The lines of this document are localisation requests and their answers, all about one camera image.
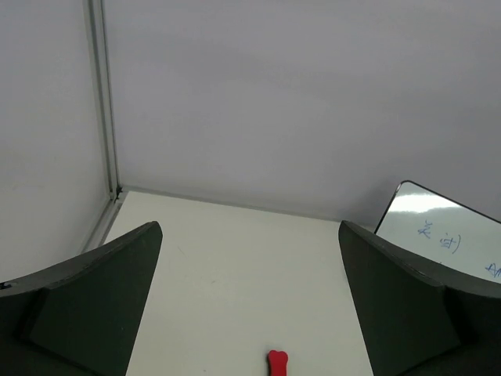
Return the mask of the black-framed whiteboard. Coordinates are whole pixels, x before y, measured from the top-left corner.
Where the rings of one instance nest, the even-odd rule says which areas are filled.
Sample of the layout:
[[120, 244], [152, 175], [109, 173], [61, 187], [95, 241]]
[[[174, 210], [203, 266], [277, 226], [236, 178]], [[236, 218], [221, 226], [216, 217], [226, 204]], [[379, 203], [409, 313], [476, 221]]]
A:
[[500, 222], [412, 181], [398, 185], [375, 234], [462, 273], [500, 282]]

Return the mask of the red bone-shaped eraser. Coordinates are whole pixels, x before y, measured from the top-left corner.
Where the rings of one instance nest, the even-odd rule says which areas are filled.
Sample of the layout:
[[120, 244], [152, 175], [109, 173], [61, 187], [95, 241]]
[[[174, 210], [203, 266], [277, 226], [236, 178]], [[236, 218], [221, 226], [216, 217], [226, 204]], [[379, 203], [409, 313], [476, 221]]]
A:
[[288, 354], [284, 351], [270, 350], [267, 354], [268, 376], [287, 376]]

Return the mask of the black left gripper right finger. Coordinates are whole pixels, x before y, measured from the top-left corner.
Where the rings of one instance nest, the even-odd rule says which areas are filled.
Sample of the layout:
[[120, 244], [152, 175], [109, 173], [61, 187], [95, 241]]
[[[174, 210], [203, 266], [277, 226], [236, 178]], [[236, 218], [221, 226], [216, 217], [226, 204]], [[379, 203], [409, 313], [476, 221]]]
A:
[[498, 375], [500, 286], [402, 249], [352, 222], [344, 270], [375, 375]]

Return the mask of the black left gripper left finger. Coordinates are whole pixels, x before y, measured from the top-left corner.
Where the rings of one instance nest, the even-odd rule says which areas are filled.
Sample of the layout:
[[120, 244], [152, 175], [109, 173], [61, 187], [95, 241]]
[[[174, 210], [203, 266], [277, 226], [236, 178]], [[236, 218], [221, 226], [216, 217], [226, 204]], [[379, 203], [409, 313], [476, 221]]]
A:
[[3, 375], [124, 375], [162, 243], [148, 222], [1, 283]]

